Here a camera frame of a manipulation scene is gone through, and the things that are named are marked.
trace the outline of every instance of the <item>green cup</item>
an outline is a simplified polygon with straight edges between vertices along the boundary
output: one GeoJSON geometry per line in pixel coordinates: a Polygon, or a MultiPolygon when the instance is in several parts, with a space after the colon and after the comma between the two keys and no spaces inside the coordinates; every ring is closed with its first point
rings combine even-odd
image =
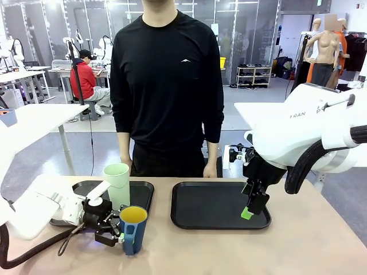
{"type": "Polygon", "coordinates": [[[114,210],[120,210],[121,205],[130,205],[130,173],[125,163],[115,163],[103,169],[104,179],[111,185],[108,195],[114,210]]]}

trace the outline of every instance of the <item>shoe rack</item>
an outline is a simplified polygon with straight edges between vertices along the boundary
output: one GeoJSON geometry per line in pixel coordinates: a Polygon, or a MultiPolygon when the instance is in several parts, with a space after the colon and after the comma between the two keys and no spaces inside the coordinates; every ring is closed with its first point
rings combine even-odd
{"type": "Polygon", "coordinates": [[[237,67],[237,73],[236,73],[236,85],[237,88],[240,86],[250,86],[250,85],[264,85],[269,87],[270,84],[270,77],[271,77],[271,67],[237,67]],[[245,71],[247,73],[252,73],[251,76],[240,76],[240,73],[242,71],[245,71]],[[255,83],[255,81],[259,78],[265,78],[267,79],[267,82],[264,83],[255,83]],[[239,83],[240,81],[250,81],[251,83],[243,84],[239,83]]]}

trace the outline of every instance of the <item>man in black shirt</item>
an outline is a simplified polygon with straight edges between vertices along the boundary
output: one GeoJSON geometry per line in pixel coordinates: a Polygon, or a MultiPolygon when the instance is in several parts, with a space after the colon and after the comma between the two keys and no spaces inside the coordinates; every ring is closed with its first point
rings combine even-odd
{"type": "Polygon", "coordinates": [[[174,0],[143,0],[143,7],[144,14],[117,33],[112,51],[111,101],[121,160],[132,176],[215,178],[224,119],[216,37],[177,11],[174,0]]]}

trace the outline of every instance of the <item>white shoe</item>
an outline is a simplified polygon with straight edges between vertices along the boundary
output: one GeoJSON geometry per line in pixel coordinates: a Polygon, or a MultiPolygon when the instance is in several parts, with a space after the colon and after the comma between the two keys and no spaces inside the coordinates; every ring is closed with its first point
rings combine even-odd
{"type": "Polygon", "coordinates": [[[102,111],[101,107],[99,105],[94,105],[94,108],[96,109],[96,113],[100,116],[104,115],[104,112],[102,111]]]}

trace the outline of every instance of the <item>mug handle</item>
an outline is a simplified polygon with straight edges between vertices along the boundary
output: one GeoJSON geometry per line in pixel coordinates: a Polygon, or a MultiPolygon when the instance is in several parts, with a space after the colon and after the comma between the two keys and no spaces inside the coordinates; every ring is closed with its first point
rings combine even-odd
{"type": "Polygon", "coordinates": [[[127,223],[125,222],[125,227],[124,227],[124,243],[125,243],[125,253],[128,256],[133,256],[134,255],[134,239],[135,239],[135,235],[136,235],[136,229],[138,228],[137,224],[134,223],[127,223]],[[132,232],[132,234],[127,234],[127,227],[128,226],[133,226],[134,227],[134,232],[132,232]]]}

